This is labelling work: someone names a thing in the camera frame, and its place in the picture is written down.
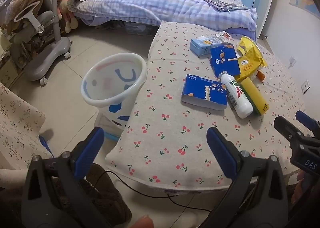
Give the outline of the person's right hand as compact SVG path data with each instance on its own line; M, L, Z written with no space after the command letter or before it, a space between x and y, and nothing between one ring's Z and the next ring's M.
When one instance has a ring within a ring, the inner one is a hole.
M307 189L313 187L317 184L318 180L314 179L312 175L304 172L303 170L299 170L297 174L296 180L298 183L295 186L293 195L291 197L291 204L295 205L297 201L303 196L303 194L307 191Z

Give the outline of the person's left hand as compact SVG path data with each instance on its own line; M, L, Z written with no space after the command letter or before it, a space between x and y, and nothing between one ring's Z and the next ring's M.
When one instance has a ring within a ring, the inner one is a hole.
M154 228L154 223L148 215L145 215L140 217L130 228Z

